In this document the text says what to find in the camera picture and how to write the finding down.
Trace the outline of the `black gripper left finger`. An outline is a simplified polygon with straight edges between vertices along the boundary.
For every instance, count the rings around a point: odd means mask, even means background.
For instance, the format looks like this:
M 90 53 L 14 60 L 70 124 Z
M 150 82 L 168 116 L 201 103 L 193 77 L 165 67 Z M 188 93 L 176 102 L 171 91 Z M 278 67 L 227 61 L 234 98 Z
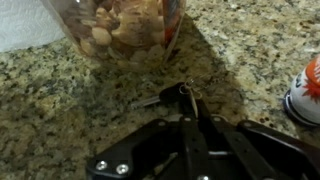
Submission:
M 154 119 L 98 153 L 86 165 L 87 180 L 143 180 L 161 167 L 155 180 L 210 180 L 208 146 L 200 132 L 193 95 L 169 95 L 182 115 Z

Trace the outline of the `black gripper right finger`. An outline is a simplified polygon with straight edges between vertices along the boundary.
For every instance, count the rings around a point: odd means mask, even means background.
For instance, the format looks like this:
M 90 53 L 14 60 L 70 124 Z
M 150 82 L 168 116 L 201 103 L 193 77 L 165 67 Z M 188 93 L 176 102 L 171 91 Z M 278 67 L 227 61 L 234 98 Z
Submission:
M 320 180 L 320 149 L 254 121 L 232 126 L 197 100 L 210 151 L 230 152 L 245 180 Z

